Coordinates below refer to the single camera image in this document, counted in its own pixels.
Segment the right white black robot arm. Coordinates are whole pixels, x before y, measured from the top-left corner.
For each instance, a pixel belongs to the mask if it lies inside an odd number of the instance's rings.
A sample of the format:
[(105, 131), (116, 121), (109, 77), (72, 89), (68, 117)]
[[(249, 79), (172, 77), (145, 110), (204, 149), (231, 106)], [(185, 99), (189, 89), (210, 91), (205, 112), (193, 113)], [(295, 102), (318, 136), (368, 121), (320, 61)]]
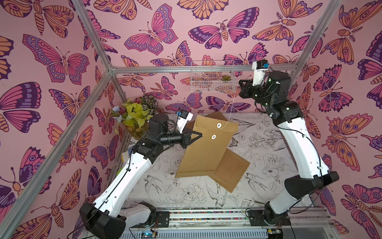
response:
[(239, 80), (239, 95), (264, 106), (265, 112), (280, 130), (298, 170), (297, 176), (284, 181), (284, 190), (265, 204), (262, 213), (264, 221), (274, 226), (303, 197), (338, 181), (339, 175), (330, 170), (320, 157), (298, 103), (287, 98), (291, 84), (288, 73), (271, 71), (266, 79), (261, 71), (256, 74), (252, 80)]

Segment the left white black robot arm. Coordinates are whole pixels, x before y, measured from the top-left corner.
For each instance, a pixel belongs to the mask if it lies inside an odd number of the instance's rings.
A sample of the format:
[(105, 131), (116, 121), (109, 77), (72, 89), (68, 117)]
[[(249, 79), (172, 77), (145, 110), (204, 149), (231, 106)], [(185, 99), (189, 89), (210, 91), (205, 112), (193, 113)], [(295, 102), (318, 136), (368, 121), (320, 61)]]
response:
[(83, 227), (98, 239), (119, 239), (125, 229), (137, 225), (156, 225), (156, 208), (146, 202), (123, 209), (123, 204), (134, 185), (152, 166), (157, 157), (179, 144), (182, 148), (200, 139), (203, 135), (186, 127), (193, 114), (185, 110), (177, 112), (176, 127), (169, 130), (169, 117), (156, 114), (149, 120), (146, 136), (140, 139), (128, 153), (128, 160), (106, 190), (92, 203), (80, 208)]

